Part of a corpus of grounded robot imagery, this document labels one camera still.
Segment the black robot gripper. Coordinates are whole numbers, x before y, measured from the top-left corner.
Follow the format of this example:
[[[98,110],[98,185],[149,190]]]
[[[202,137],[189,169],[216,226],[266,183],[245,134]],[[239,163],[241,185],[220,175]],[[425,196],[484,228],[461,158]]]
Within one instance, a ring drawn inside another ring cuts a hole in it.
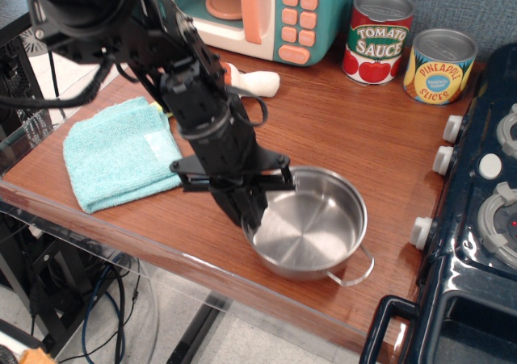
[[[267,190],[293,190],[289,157],[258,144],[259,126],[244,113],[222,113],[206,120],[176,113],[178,134],[193,150],[170,170],[192,191],[209,191],[237,226],[256,230],[267,208]]]

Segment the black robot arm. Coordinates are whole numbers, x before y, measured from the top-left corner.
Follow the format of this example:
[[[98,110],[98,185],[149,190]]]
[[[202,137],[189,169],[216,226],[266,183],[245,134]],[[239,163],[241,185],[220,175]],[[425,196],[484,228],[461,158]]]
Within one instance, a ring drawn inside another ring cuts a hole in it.
[[[260,228],[267,192],[292,190],[288,159],[259,146],[242,92],[172,0],[27,0],[48,50],[99,68],[64,100],[2,97],[7,109],[91,103],[113,65],[149,95],[76,123],[64,157],[81,209],[93,213],[175,186],[207,191],[244,229]]]

